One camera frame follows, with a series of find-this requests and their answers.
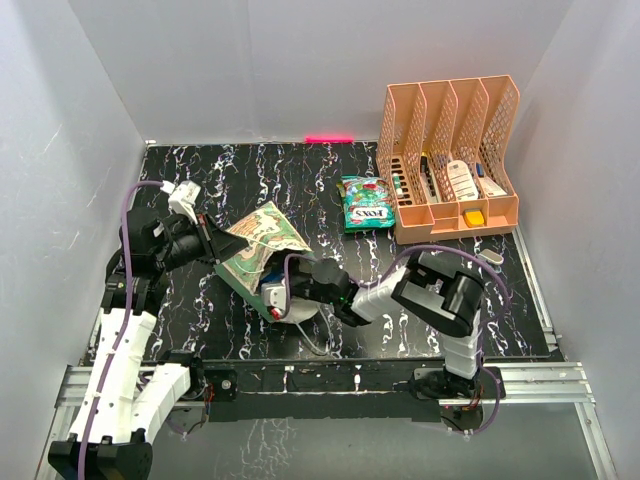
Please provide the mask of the green paper bag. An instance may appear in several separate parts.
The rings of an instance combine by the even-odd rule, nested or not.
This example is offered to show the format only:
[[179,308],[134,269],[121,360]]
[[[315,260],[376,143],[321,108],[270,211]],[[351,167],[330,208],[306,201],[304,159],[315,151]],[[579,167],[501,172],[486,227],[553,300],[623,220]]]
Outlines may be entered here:
[[215,271],[264,320],[297,328],[309,320],[321,319],[325,324],[329,323],[327,309],[313,301],[291,299],[289,313],[281,321],[271,318],[262,301],[260,287],[263,283],[284,281],[282,267],[286,255],[314,257],[311,247],[273,202],[248,214],[228,232],[246,239],[249,246],[216,266]]

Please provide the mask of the teal Fox's candy bag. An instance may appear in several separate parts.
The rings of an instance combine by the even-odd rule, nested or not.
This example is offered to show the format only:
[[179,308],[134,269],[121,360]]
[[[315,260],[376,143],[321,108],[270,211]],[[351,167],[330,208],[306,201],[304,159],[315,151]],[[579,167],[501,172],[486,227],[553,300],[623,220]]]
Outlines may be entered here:
[[387,183],[379,177],[348,177],[350,206],[347,212],[343,211],[345,231],[355,233],[393,227],[395,214]]

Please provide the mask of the green snack packet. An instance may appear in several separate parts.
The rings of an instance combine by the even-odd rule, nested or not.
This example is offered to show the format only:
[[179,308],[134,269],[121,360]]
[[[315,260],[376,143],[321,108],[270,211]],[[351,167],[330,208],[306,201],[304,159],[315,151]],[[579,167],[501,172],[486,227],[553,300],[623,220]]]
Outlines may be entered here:
[[350,197],[347,193],[347,187],[349,183],[350,177],[342,176],[340,180],[336,183],[336,187],[338,189],[338,193],[341,199],[342,210],[347,212],[350,206]]

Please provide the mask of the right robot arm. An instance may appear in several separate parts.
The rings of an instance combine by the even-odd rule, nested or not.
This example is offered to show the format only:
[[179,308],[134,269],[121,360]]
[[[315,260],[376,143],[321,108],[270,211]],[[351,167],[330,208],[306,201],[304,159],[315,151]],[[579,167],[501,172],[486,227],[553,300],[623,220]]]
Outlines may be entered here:
[[379,281],[357,283],[333,258],[320,260],[289,254],[283,286],[288,314],[293,300],[333,308],[344,324],[359,327],[396,310],[405,310],[441,334],[444,366],[417,380],[429,399],[480,396],[479,353],[482,279],[468,270],[451,269],[419,248],[405,253],[403,266],[393,264]]

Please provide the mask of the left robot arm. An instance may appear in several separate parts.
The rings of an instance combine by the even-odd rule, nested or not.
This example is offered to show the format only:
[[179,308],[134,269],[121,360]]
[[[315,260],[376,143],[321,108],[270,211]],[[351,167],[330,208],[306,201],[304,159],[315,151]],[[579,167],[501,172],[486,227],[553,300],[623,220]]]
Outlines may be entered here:
[[166,352],[146,384],[139,382],[168,274],[192,262],[219,265],[248,245],[207,214],[162,218],[148,207],[124,213],[120,239],[107,267],[99,343],[80,409],[67,439],[52,442],[47,455],[64,479],[148,478],[154,440],[171,410],[207,388],[201,359],[182,350]]

